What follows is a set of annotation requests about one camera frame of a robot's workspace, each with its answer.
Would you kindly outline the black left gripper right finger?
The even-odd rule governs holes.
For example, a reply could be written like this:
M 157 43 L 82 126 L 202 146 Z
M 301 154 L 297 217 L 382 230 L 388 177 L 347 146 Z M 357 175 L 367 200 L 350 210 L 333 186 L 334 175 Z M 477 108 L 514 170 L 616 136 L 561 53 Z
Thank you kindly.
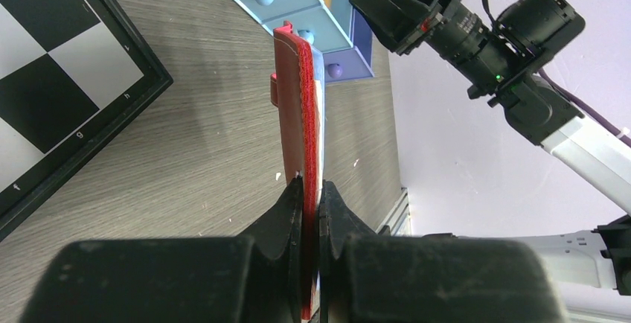
M 377 234 L 325 182 L 321 322 L 565 322 L 542 261 L 512 240 Z

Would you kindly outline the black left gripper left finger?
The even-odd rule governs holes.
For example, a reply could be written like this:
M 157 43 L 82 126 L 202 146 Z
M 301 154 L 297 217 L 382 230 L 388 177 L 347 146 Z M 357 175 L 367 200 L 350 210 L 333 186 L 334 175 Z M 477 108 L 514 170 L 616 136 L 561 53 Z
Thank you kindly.
M 83 240 L 49 263 L 21 322 L 299 322 L 303 182 L 233 237 Z

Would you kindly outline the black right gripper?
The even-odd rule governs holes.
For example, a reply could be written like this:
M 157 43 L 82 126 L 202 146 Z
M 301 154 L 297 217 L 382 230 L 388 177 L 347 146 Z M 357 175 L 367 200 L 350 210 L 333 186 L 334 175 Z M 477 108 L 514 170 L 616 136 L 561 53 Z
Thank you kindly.
M 391 53 L 422 44 L 471 83 L 472 99 L 562 102 L 536 73 L 585 28 L 566 0 L 518 0 L 497 17 L 489 0 L 349 0 Z

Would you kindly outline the red leather card holder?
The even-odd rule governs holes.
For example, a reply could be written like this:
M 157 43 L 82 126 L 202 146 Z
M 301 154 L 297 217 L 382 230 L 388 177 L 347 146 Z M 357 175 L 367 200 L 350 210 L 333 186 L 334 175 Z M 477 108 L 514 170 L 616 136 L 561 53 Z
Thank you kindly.
M 317 216 L 324 170 L 325 70 L 322 53 L 289 21 L 273 30 L 272 104 L 278 109 L 286 180 L 302 178 L 300 314 L 313 313 L 317 281 Z

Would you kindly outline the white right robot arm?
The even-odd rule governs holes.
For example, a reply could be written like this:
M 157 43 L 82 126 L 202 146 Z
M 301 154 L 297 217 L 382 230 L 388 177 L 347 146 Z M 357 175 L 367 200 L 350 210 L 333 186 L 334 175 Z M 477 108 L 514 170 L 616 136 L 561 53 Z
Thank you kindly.
M 611 20 L 629 22 L 629 0 L 569 0 L 596 17 L 584 40 L 549 70 L 570 92 L 616 119 L 630 119 L 630 37 L 615 39 Z M 502 111 L 469 100 L 469 82 L 428 45 L 391 54 L 402 183 L 417 234 L 453 231 L 479 237 L 553 235 L 608 223 L 626 213 L 630 188 L 613 177 L 613 137 L 592 119 L 574 121 L 536 147 L 511 129 Z

